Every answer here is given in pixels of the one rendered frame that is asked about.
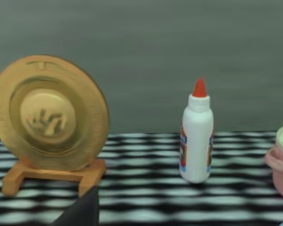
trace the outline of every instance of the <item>gold medallion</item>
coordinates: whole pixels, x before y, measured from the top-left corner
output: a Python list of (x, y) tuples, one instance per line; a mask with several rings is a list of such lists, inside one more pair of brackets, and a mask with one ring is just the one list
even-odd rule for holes
[(74, 64), (28, 56), (0, 74), (0, 139), (20, 160), (43, 170), (78, 170), (108, 137), (106, 100)]

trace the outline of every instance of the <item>bottle label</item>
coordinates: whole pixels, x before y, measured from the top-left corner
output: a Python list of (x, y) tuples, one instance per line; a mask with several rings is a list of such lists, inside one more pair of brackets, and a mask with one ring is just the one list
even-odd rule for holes
[(207, 173), (209, 173), (212, 168), (213, 136), (214, 136), (214, 131), (212, 131), (212, 134), (209, 138), (209, 143), (208, 143)]
[(187, 136), (181, 125), (180, 129), (180, 170), (182, 172), (186, 171), (186, 159), (187, 159)]

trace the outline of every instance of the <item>glue bottle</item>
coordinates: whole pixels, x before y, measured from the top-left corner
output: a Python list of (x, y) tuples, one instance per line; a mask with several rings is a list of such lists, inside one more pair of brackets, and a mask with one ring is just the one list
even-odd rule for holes
[(200, 78), (194, 92), (189, 95), (188, 106), (183, 112), (180, 131), (181, 176), (190, 183), (207, 180), (211, 170), (214, 119), (210, 97)]

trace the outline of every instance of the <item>striped tablecloth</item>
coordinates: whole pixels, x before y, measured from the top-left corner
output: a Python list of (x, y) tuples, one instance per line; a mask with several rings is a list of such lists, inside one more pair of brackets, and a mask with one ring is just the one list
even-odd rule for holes
[[(100, 154), (101, 226), (278, 226), (283, 198), (263, 156), (274, 132), (217, 133), (211, 177), (187, 184), (178, 172), (178, 134), (111, 135)], [(0, 142), (1, 180), (15, 158)], [(27, 180), (0, 192), (0, 226), (45, 226), (77, 198), (77, 183)]]

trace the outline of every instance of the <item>gray background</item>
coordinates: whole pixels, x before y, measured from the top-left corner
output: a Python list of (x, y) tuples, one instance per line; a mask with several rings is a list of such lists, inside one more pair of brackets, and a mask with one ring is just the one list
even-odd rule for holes
[(216, 130), (283, 125), (283, 0), (0, 0), (0, 72), (51, 54), (88, 71), (111, 132), (174, 132), (203, 76)]

